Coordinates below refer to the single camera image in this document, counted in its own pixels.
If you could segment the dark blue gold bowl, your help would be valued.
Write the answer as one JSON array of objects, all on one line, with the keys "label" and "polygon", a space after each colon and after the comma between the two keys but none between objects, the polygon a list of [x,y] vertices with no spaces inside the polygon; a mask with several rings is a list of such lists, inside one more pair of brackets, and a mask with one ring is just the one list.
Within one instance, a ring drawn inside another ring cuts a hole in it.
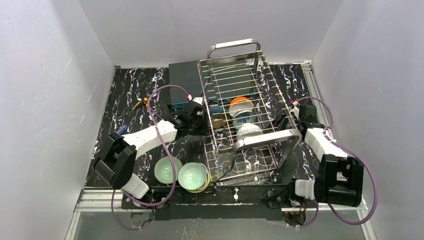
[{"label": "dark blue gold bowl", "polygon": [[226,107],[214,104],[209,108],[211,127],[213,129],[225,128],[230,125],[231,116],[229,110]]}]

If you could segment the steel wire dish rack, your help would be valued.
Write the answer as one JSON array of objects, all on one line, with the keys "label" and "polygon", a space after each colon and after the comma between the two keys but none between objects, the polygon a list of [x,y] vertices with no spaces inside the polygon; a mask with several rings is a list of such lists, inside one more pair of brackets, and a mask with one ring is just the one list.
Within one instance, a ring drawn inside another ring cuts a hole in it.
[{"label": "steel wire dish rack", "polygon": [[274,178],[302,135],[260,43],[214,44],[197,67],[211,181]]}]

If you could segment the blue white floral bowl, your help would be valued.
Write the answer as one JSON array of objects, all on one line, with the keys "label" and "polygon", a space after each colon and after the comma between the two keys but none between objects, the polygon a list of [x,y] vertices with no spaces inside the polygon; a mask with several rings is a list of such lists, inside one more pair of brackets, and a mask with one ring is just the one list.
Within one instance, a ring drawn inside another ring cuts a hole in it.
[{"label": "blue white floral bowl", "polygon": [[243,110],[237,112],[236,115],[232,117],[232,126],[235,130],[238,130],[243,124],[256,124],[258,121],[258,116],[255,112],[252,110]]}]

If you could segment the orange bowl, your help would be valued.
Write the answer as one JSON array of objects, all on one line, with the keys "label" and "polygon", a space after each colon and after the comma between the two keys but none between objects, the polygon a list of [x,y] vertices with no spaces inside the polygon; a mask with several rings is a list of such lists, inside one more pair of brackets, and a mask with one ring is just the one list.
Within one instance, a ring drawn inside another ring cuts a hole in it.
[{"label": "orange bowl", "polygon": [[228,108],[228,113],[231,117],[234,117],[239,111],[252,110],[254,103],[247,97],[238,96],[234,98]]}]

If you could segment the light green bowl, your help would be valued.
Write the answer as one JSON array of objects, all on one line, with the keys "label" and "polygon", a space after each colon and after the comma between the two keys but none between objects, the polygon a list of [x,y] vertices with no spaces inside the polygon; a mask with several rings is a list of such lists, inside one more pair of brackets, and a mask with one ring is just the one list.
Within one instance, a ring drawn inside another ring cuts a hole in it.
[{"label": "light green bowl", "polygon": [[[178,177],[179,171],[183,166],[183,163],[177,158],[172,157],[173,163],[175,167],[175,173],[176,177]],[[174,174],[172,169],[171,160],[168,156],[164,156],[161,159],[157,161],[157,163],[154,166],[154,176],[157,181],[159,181],[162,184],[172,184],[174,181]]]}]

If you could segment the pale white ribbed bowl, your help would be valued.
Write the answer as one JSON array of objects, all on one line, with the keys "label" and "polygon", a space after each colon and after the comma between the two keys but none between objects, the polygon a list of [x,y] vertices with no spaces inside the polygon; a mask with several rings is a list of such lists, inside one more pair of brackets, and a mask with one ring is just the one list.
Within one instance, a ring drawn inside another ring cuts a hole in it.
[{"label": "pale white ribbed bowl", "polygon": [[240,141],[247,137],[262,135],[262,129],[253,123],[244,123],[236,132],[236,140]]}]

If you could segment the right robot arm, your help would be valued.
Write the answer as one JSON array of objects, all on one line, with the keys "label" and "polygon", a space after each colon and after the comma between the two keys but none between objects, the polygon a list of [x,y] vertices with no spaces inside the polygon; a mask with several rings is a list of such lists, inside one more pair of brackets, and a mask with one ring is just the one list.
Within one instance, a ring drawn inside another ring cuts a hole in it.
[{"label": "right robot arm", "polygon": [[334,145],[334,139],[319,123],[314,105],[300,104],[294,112],[302,140],[319,159],[319,167],[315,179],[293,178],[283,192],[283,198],[357,207],[362,199],[364,165]]}]

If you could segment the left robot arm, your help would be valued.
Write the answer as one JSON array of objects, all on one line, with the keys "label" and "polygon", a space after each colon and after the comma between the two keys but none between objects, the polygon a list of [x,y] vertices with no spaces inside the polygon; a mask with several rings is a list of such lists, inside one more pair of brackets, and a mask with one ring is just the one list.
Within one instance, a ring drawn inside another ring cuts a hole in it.
[{"label": "left robot arm", "polygon": [[204,134],[203,107],[203,99],[195,97],[156,125],[125,135],[111,133],[95,154],[91,168],[114,190],[140,200],[149,186],[133,173],[136,159],[162,143]]}]

